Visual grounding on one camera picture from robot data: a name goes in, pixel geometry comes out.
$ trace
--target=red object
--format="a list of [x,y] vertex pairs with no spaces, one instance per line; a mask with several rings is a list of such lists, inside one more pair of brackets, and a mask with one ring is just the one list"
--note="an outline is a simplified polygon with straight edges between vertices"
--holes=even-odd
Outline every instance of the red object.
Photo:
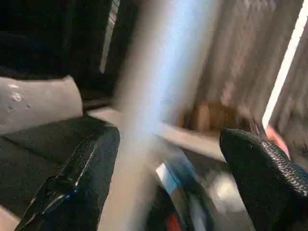
[[182,231],[178,218],[172,214],[167,221],[168,231]]

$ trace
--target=white strip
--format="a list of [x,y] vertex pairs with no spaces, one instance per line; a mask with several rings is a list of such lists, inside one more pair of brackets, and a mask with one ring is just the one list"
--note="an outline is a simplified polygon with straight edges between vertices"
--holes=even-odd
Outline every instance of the white strip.
[[160,178],[160,180],[162,182],[165,181],[167,174],[168,174],[168,169],[165,165],[165,163],[162,163],[157,169],[156,169],[156,173],[158,174],[158,177]]
[[271,115],[274,111],[278,97],[280,95],[283,84],[289,72],[290,66],[292,64],[292,60],[294,58],[294,54],[296,52],[296,49],[300,41],[300,37],[302,36],[304,27],[306,25],[307,16],[308,16],[308,0],[304,0],[303,7],[299,12],[299,16],[296,21],[295,28],[293,30],[288,48],[284,54],[284,58],[280,66],[280,70],[278,72],[277,79],[274,84],[274,88],[271,92],[269,102],[266,106],[265,113],[262,118],[262,125],[264,128],[267,128],[269,124]]
[[[120,127],[121,113],[110,107],[89,111],[88,115]],[[165,140],[179,147],[225,162],[219,147],[219,134],[212,132],[199,134],[167,124],[161,124],[160,126],[161,128],[158,129],[159,134],[157,135]]]

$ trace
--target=metal pole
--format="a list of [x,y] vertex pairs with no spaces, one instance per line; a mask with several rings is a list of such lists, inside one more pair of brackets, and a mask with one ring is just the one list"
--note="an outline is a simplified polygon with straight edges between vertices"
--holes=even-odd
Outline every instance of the metal pole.
[[121,143],[101,231],[142,228],[161,122],[191,102],[221,2],[153,0],[143,8],[119,88]]

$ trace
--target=blurry pole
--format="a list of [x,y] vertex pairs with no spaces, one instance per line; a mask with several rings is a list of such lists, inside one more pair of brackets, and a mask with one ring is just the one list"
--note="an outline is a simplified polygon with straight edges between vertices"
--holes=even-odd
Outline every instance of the blurry pole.
[[174,123],[191,103],[220,6],[217,0],[152,0],[142,8],[118,89],[121,143],[98,230],[142,227],[154,194],[148,166],[160,122]]

